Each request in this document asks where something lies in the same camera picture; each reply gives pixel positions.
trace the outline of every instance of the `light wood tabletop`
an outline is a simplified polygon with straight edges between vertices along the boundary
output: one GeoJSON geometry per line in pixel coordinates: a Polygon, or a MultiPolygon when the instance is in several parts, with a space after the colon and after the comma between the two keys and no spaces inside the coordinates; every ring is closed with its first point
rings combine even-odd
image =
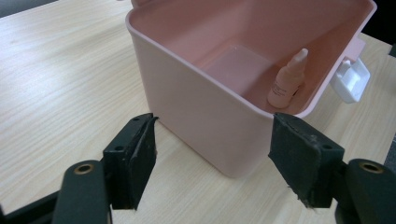
{"type": "MultiPolygon", "coordinates": [[[[74,163],[100,160],[127,121],[148,113],[125,26],[131,2],[60,0],[0,19],[0,204],[8,214],[61,186],[74,163]]],[[[366,41],[372,78],[359,103],[329,87],[305,120],[346,149],[345,161],[383,163],[396,131],[396,59],[366,41]]],[[[334,223],[307,209],[263,158],[231,179],[160,122],[158,158],[137,211],[114,223],[334,223]]]]}

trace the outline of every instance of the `plastic bottle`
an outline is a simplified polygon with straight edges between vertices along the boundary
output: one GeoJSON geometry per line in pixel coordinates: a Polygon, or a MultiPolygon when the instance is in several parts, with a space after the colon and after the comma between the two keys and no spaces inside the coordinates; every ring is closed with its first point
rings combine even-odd
{"type": "Polygon", "coordinates": [[[304,70],[308,49],[302,49],[294,55],[288,64],[276,75],[276,81],[268,93],[268,103],[276,108],[289,106],[290,100],[304,82],[304,70]]]}

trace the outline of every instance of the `pink plastic container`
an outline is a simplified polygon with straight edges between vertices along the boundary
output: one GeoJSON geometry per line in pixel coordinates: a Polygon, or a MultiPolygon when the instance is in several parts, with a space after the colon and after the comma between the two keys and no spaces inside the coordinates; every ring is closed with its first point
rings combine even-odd
{"type": "Polygon", "coordinates": [[[268,154],[273,113],[304,117],[338,65],[356,60],[371,0],[151,0],[126,23],[148,106],[160,122],[225,175],[268,154]],[[277,71],[309,50],[305,82],[286,109],[266,100],[277,71]]]}

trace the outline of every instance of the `white plastic clip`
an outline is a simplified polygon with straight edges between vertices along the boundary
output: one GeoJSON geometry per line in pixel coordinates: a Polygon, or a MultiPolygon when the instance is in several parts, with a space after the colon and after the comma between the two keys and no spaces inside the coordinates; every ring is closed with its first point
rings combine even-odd
{"type": "Polygon", "coordinates": [[[330,83],[344,102],[351,104],[361,99],[369,79],[369,70],[358,58],[354,63],[351,63],[350,60],[343,61],[330,83]]]}

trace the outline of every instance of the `pink bottle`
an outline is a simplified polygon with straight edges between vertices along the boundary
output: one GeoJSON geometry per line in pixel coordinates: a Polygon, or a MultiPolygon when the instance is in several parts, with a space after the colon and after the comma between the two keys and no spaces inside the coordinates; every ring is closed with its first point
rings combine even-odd
{"type": "Polygon", "coordinates": [[[304,70],[308,49],[302,49],[294,55],[288,64],[276,75],[276,81],[268,93],[268,102],[276,108],[285,108],[304,82],[304,70]]]}

